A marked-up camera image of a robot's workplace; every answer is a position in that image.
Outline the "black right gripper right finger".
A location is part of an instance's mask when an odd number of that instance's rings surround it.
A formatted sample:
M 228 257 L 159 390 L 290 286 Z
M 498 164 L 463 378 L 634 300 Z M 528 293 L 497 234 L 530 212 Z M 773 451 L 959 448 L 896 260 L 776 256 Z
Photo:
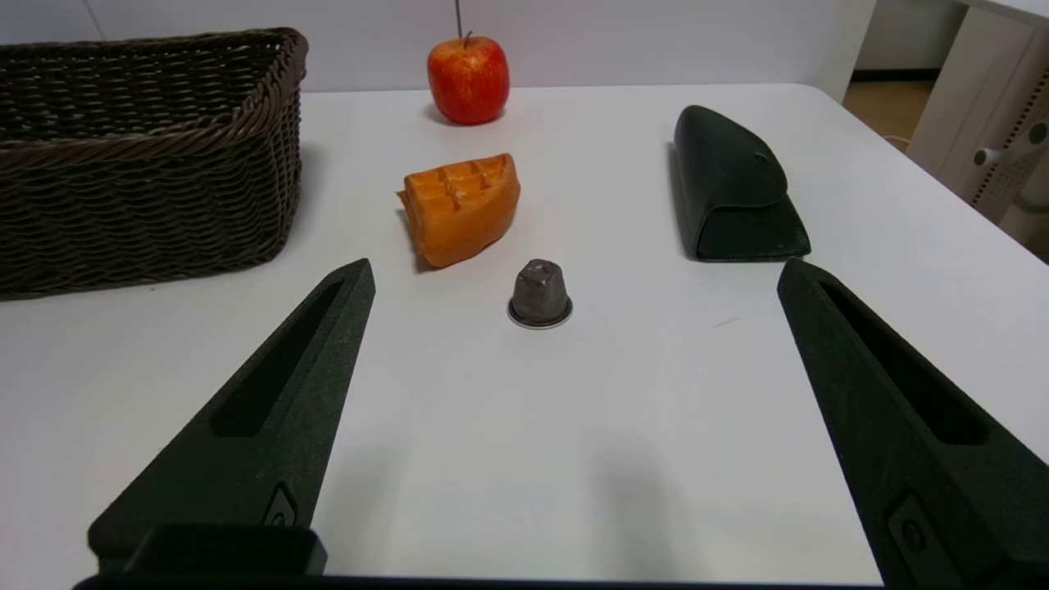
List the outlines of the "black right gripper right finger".
M 1046 587 L 1046 462 L 819 266 L 777 295 L 884 585 Z

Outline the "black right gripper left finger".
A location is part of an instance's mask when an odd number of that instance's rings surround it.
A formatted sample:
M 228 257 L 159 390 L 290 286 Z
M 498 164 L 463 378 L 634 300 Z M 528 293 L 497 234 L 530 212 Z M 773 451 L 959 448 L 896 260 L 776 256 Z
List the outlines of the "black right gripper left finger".
M 372 300 L 365 258 L 311 290 L 90 525 L 101 574 L 164 525 L 311 527 Z

